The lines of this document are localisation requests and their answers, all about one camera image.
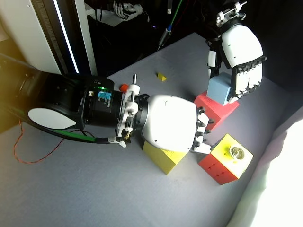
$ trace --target blue label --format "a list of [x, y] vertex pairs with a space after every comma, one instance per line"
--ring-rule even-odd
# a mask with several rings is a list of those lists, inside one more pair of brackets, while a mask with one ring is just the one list
[[99, 91], [99, 93], [98, 93], [98, 98], [103, 98], [103, 99], [106, 99], [106, 100], [110, 100], [110, 97], [111, 97], [111, 93], [109, 93], [109, 92]]

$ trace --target yellow block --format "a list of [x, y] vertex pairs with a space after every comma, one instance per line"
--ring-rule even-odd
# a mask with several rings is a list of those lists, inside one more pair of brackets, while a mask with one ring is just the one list
[[157, 75], [158, 79], [161, 80], [162, 82], [167, 80], [167, 78], [160, 72], [158, 72], [158, 75]]
[[144, 142], [143, 151], [165, 174], [168, 174], [187, 154], [187, 152], [162, 150], [146, 141]]
[[[239, 145], [238, 147], [243, 149], [244, 158], [242, 160], [232, 158], [229, 153], [229, 149], [232, 145]], [[250, 161], [253, 158], [253, 155], [229, 134], [226, 134], [223, 137], [223, 139], [215, 146], [211, 154], [238, 179], [240, 178], [242, 173], [247, 169]]]

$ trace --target robotic hand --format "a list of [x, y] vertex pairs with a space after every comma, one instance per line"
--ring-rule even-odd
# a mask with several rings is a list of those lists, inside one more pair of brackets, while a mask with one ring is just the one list
[[[113, 81], [91, 75], [70, 77], [41, 72], [0, 54], [0, 107], [50, 134], [70, 140], [126, 146], [135, 131], [153, 146], [176, 152], [210, 153], [203, 144], [209, 123], [203, 108], [169, 95], [139, 95], [133, 83], [123, 97]], [[116, 136], [70, 134], [85, 125], [116, 128]]]
[[234, 8], [219, 12], [216, 24], [220, 28], [221, 35], [206, 41], [210, 46], [209, 77], [219, 75], [222, 60], [227, 68], [232, 69], [229, 103], [237, 101], [260, 86], [262, 62], [266, 60], [257, 37], [249, 28], [241, 24], [245, 13], [240, 13], [240, 9], [246, 3], [237, 2]]
[[115, 0], [114, 4], [114, 12], [121, 19], [128, 21], [134, 19], [136, 16], [142, 14], [142, 6], [140, 4], [132, 5], [130, 3], [123, 3], [119, 0]]

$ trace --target red wire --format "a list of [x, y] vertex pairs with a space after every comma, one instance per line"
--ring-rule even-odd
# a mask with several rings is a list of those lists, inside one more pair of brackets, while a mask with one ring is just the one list
[[185, 6], [185, 8], [184, 8], [184, 10], [183, 10], [183, 12], [182, 12], [182, 14], [181, 14], [181, 16], [179, 17], [179, 20], [176, 22], [176, 24], [175, 24], [175, 26], [173, 27], [173, 29], [172, 29], [171, 32], [173, 32], [173, 31], [175, 30], [175, 27], [177, 27], [178, 23], [181, 21], [182, 16], [183, 16], [183, 14], [185, 13], [185, 11], [186, 11], [186, 9], [187, 9], [187, 7], [188, 7], [188, 5], [189, 5], [189, 2], [190, 2], [190, 0], [187, 1], [187, 4], [186, 4], [186, 6]]
[[[14, 154], [14, 156], [15, 156], [15, 159], [16, 159], [18, 162], [21, 162], [21, 163], [24, 163], [24, 164], [34, 164], [34, 163], [41, 162], [42, 160], [44, 160], [44, 159], [46, 159], [48, 156], [50, 156], [55, 150], [57, 150], [57, 149], [59, 148], [59, 146], [61, 145], [61, 143], [65, 140], [65, 139], [60, 140], [60, 142], [57, 144], [57, 146], [56, 146], [51, 152], [49, 152], [47, 155], [45, 155], [43, 158], [38, 159], [38, 160], [36, 160], [36, 161], [31, 161], [31, 162], [23, 161], [22, 159], [18, 158], [17, 153], [16, 153], [17, 144], [18, 144], [19, 140], [22, 138], [23, 132], [24, 132], [24, 129], [23, 129], [23, 127], [22, 127], [21, 120], [19, 120], [19, 125], [20, 125], [20, 129], [21, 129], [21, 134], [20, 134], [20, 136], [18, 137], [18, 139], [16, 140], [16, 143], [15, 143], [14, 148], [13, 148], [13, 154]], [[90, 132], [88, 132], [88, 131], [83, 131], [83, 132], [85, 132], [85, 133], [91, 135], [92, 137], [94, 137], [94, 136], [93, 136]]]

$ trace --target red cube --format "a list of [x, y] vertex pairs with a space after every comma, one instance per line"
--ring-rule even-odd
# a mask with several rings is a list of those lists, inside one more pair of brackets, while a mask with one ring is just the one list
[[206, 97], [207, 91], [199, 94], [195, 99], [197, 107], [203, 106], [205, 114], [214, 120], [213, 124], [209, 124], [207, 129], [214, 129], [217, 125], [222, 123], [238, 106], [238, 102], [231, 104], [221, 105], [214, 100]]

